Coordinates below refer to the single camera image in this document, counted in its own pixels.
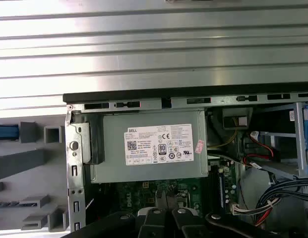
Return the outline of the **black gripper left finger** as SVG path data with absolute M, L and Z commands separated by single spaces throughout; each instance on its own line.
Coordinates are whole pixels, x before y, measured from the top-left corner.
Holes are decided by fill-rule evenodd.
M 165 238 L 168 199 L 157 191 L 156 206 L 145 207 L 133 215 L 119 211 L 65 235 L 66 238 Z

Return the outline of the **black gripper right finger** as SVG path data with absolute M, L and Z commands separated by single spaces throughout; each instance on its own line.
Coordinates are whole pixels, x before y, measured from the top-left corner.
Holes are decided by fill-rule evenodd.
M 275 238 L 275 233 L 221 213 L 209 213 L 204 218 L 197 211 L 178 205 L 176 195 L 168 195 L 168 208 L 184 238 Z

